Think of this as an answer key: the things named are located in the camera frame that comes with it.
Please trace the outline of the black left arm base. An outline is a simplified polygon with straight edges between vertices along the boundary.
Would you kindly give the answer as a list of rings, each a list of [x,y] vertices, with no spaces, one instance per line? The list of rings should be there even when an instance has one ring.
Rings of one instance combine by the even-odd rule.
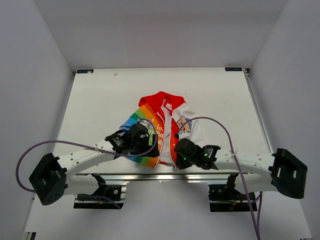
[[[124,185],[108,184],[106,183],[105,179],[98,173],[92,173],[91,176],[95,179],[98,188],[92,194],[78,194],[76,197],[78,201],[99,201],[100,204],[114,204],[116,202],[120,202],[123,199],[122,194]]]

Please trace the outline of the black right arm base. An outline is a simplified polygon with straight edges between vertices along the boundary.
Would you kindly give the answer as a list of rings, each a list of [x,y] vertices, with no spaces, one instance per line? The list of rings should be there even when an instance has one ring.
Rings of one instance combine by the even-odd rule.
[[[232,173],[229,175],[226,184],[210,184],[208,186],[209,200],[227,203],[247,200],[244,193],[240,193],[235,189],[235,181],[238,176],[238,173]]]

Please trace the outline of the colourful cartoon children's jacket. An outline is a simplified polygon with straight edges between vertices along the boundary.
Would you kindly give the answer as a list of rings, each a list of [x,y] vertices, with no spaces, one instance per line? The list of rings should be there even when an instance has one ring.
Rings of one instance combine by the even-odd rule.
[[[141,165],[156,168],[159,164],[176,168],[177,154],[174,151],[179,139],[179,132],[190,133],[190,139],[196,145],[206,144],[200,123],[194,120],[197,114],[187,105],[184,98],[160,91],[140,99],[139,108],[121,125],[121,130],[128,130],[138,119],[152,122],[158,135],[158,157],[139,156],[130,160]]]

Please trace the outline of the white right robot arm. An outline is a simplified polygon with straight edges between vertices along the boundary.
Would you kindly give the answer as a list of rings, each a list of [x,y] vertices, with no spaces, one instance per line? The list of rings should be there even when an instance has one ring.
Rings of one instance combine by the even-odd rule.
[[[233,170],[246,173],[245,184],[240,175],[228,178],[226,195],[236,200],[248,192],[279,192],[282,195],[303,199],[308,167],[286,149],[272,154],[232,153],[216,145],[200,147],[183,138],[174,148],[176,166],[186,169],[197,166],[203,170]]]

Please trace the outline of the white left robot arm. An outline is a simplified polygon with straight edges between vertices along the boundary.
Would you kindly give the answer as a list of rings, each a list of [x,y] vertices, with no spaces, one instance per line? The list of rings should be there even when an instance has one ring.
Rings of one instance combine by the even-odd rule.
[[[119,157],[134,159],[159,155],[156,128],[143,118],[128,130],[118,130],[94,146],[83,145],[81,150],[61,156],[44,155],[29,182],[44,206],[67,195],[106,199],[105,180],[98,173],[80,175],[81,172]]]

